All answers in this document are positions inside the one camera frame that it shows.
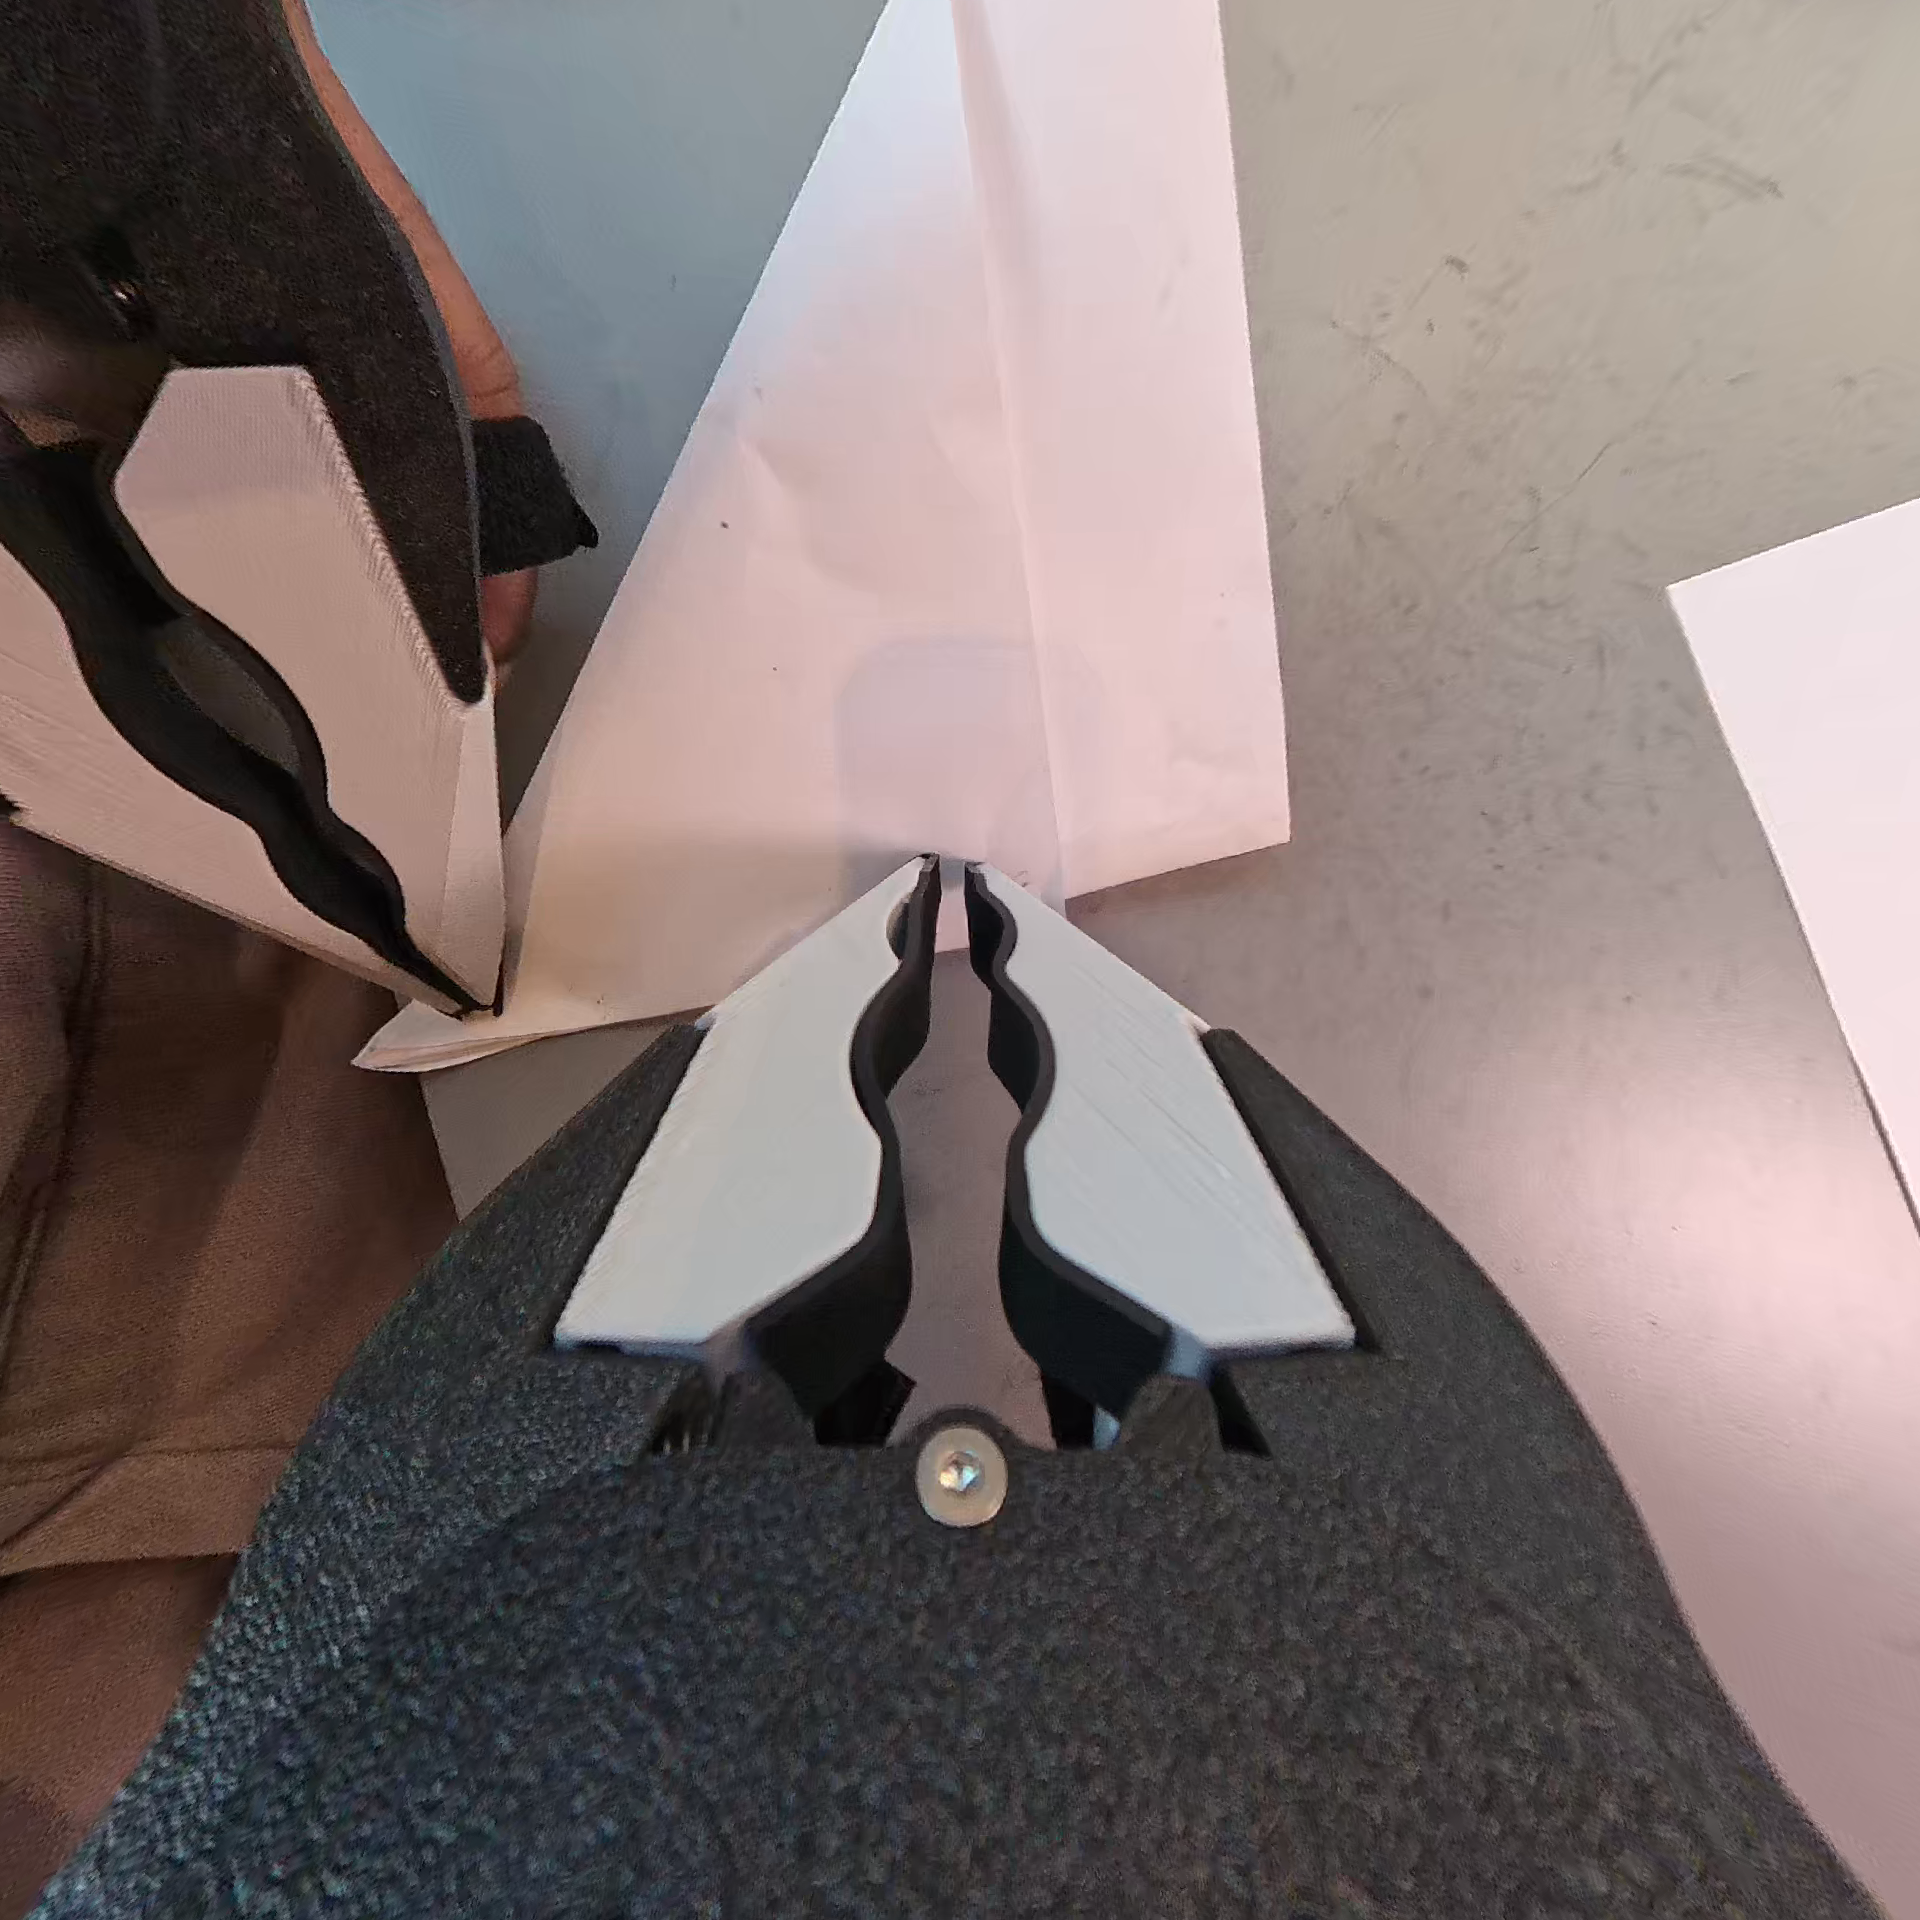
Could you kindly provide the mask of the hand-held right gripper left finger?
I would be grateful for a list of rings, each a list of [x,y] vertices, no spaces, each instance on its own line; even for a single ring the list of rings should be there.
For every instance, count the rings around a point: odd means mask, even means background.
[[[930,1026],[941,862],[905,862],[717,1000],[556,1322],[562,1350],[858,1391],[913,1289],[889,1095]]]

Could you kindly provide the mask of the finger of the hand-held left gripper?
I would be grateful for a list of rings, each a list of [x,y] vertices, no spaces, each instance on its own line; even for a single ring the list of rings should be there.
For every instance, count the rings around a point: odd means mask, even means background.
[[[401,933],[488,1009],[505,947],[491,669],[451,689],[320,385],[303,368],[176,368],[112,474],[162,579],[290,689],[320,746],[320,822],[392,874]]]
[[[5,798],[33,832],[465,1016],[393,877],[322,824],[320,746],[280,677],[108,541],[5,541]]]

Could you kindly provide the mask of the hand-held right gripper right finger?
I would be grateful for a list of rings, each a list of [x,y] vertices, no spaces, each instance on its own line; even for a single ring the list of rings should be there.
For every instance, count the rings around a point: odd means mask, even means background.
[[[1188,1382],[1244,1431],[1240,1359],[1354,1353],[1343,1299],[1215,1056],[1219,1033],[995,865],[965,870],[987,1057],[1016,1102],[1000,1299],[1061,1448]]]

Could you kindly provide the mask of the white paper sheet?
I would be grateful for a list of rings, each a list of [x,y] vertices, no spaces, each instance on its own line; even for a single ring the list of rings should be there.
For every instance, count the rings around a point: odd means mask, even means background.
[[[1666,595],[1916,1208],[1919,503]]]
[[[888,3],[508,829],[433,1072],[729,995],[920,854],[1289,839],[1220,7]]]

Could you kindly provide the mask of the person's left hand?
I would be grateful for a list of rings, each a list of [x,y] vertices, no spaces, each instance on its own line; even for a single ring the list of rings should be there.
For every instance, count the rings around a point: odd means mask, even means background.
[[[524,414],[522,378],[511,346],[496,330],[442,229],[433,221],[405,170],[359,112],[348,86],[328,58],[305,1],[281,3],[285,24],[330,122],[344,139],[355,167],[375,189],[412,251],[424,282],[439,309],[449,336],[451,362],[474,417],[515,417]]]

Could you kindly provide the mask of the person's beige sweatshirt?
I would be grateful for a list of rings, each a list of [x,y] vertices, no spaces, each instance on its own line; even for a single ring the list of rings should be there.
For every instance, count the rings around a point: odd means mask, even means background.
[[[365,981],[2,832],[2,1898],[176,1703],[288,1454],[452,1226]]]

